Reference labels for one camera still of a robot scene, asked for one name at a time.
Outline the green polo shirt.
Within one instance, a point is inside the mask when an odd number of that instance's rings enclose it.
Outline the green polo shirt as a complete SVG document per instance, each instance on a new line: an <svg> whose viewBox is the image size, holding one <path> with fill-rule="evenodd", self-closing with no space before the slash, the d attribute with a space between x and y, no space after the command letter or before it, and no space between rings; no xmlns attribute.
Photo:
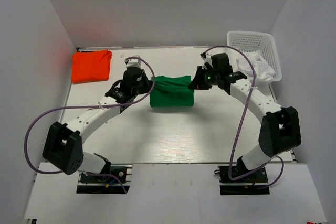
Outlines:
<svg viewBox="0 0 336 224"><path fill-rule="evenodd" d="M187 107L194 105L194 91L188 88L191 76L156 76L153 91L150 93L152 108Z"/></svg>

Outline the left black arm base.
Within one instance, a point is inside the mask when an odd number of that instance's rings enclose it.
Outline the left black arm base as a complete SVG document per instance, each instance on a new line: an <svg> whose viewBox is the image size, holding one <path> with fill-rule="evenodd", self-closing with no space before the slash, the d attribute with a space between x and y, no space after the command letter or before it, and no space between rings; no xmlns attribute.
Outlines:
<svg viewBox="0 0 336 224"><path fill-rule="evenodd" d="M132 165L111 165L110 176L92 176L80 173L77 194L123 195L131 186Z"/></svg>

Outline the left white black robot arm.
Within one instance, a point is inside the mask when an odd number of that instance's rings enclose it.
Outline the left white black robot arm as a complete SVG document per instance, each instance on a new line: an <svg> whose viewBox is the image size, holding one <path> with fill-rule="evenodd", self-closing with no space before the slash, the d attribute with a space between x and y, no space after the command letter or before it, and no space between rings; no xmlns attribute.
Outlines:
<svg viewBox="0 0 336 224"><path fill-rule="evenodd" d="M99 154L84 152L82 145L100 126L121 114L139 94L149 90L145 71L139 67L128 67L119 86L112 86L96 108L64 124L55 122L50 126L43 158L67 175L79 171L93 173L101 182L108 180L111 163Z"/></svg>

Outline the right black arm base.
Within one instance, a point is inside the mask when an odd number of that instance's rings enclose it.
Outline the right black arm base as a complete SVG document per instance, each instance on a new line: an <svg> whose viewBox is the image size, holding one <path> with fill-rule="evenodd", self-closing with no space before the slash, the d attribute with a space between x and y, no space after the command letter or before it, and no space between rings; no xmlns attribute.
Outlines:
<svg viewBox="0 0 336 224"><path fill-rule="evenodd" d="M228 176L229 166L219 166L214 175L219 179L219 189L222 196L269 195L266 169L239 180L231 180Z"/></svg>

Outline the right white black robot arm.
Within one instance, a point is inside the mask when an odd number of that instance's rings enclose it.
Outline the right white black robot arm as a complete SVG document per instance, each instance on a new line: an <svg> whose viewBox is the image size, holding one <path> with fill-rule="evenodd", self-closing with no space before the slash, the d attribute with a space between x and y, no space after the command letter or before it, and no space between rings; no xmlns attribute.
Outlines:
<svg viewBox="0 0 336 224"><path fill-rule="evenodd" d="M298 112L293 107L283 107L270 101L240 71L234 72L225 53L208 56L201 54L204 63L197 67L188 88L208 90L217 86L240 101L260 122L258 144L241 156L235 167L229 167L229 179L250 181L257 169L278 154L301 144Z"/></svg>

